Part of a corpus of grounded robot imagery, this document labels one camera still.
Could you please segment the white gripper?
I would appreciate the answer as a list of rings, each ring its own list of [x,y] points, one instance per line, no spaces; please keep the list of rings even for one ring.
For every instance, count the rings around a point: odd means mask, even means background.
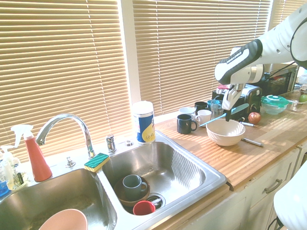
[[[222,108],[225,110],[225,120],[228,122],[231,118],[232,107],[240,97],[240,91],[236,89],[227,90],[223,97]]]

